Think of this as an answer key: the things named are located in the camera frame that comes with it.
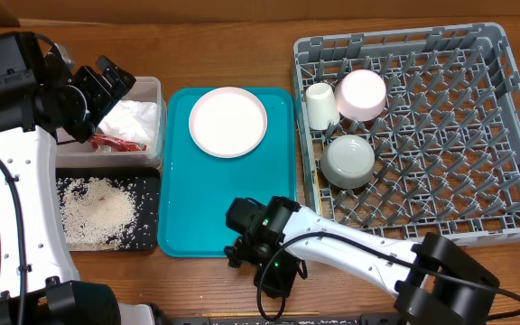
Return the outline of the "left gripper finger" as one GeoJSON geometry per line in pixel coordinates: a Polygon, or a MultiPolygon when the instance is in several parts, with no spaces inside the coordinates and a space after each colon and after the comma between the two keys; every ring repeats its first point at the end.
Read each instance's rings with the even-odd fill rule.
{"type": "Polygon", "coordinates": [[[82,66],[74,75],[74,86],[86,99],[85,120],[98,126],[114,106],[110,85],[89,66],[82,66]]]}
{"type": "Polygon", "coordinates": [[[123,98],[136,83],[136,78],[131,73],[119,68],[104,55],[98,57],[96,65],[109,84],[108,91],[115,101],[123,98]]]}

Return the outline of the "white napkin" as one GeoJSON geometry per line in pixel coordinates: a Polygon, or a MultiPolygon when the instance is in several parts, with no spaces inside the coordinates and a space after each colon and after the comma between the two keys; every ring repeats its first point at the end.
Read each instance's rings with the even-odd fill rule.
{"type": "Polygon", "coordinates": [[[154,146],[160,108],[154,102],[120,100],[101,120],[98,128],[105,135],[154,146]]]}

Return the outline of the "red snack wrapper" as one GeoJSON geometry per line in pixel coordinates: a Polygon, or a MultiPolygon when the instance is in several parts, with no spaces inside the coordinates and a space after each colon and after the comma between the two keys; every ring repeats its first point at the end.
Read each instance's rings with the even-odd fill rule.
{"type": "Polygon", "coordinates": [[[103,134],[94,135],[88,139],[88,142],[99,153],[142,152],[147,149],[146,144],[135,143],[103,134]]]}

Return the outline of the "pink plate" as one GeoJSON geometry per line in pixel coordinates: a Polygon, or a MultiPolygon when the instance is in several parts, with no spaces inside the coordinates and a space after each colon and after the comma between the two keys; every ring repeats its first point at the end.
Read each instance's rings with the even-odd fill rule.
{"type": "Polygon", "coordinates": [[[218,158],[237,158],[252,152],[268,127],[265,106],[243,88],[215,88],[197,100],[190,112],[189,130],[201,151],[218,158]]]}

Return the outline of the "grey bowl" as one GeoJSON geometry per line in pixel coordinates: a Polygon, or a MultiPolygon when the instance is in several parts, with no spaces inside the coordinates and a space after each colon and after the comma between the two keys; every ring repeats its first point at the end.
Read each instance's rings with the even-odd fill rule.
{"type": "Polygon", "coordinates": [[[368,141],[357,135],[343,135],[324,148],[320,168],[329,183],[342,189],[355,189],[372,179],[375,162],[368,141]]]}

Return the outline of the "white cup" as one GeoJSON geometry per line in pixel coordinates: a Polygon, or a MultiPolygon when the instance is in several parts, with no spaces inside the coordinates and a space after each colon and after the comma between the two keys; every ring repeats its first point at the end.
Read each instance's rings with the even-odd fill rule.
{"type": "Polygon", "coordinates": [[[340,120],[339,111],[332,87],[327,83],[316,83],[305,91],[305,101],[309,127],[313,130],[326,130],[330,124],[340,120]]]}

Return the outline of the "pink bowl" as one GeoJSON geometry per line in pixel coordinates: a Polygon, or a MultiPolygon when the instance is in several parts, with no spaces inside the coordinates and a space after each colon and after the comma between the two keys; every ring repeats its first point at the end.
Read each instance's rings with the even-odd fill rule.
{"type": "Polygon", "coordinates": [[[350,72],[335,88],[339,113],[345,118],[366,122],[377,118],[385,107],[386,85],[371,70],[350,72]]]}

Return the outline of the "wooden chopstick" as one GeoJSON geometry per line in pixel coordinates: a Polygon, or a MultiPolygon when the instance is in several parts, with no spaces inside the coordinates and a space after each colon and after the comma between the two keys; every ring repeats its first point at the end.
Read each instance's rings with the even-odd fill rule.
{"type": "MultiPolygon", "coordinates": [[[[319,316],[318,311],[284,311],[281,316],[319,316]]],[[[253,318],[262,317],[259,312],[218,312],[201,313],[198,316],[204,318],[253,318]]]]}

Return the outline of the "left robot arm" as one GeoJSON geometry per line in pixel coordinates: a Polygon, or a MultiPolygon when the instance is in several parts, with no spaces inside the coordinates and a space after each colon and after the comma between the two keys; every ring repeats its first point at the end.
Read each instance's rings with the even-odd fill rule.
{"type": "Polygon", "coordinates": [[[80,280],[56,186],[58,131],[87,141],[135,77],[106,57],[75,68],[43,41],[0,34],[0,324],[164,324],[156,305],[80,280]]]}

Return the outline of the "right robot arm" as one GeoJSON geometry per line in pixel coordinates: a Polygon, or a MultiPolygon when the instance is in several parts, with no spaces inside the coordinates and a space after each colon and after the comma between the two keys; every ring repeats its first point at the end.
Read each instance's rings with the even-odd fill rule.
{"type": "Polygon", "coordinates": [[[326,219],[285,197],[264,205],[236,198],[226,225],[239,236],[225,248],[228,264],[257,269],[259,295],[289,297],[308,261],[334,266],[395,297],[410,324],[484,324],[498,279],[446,237],[430,233],[420,243],[374,236],[326,219]]]}

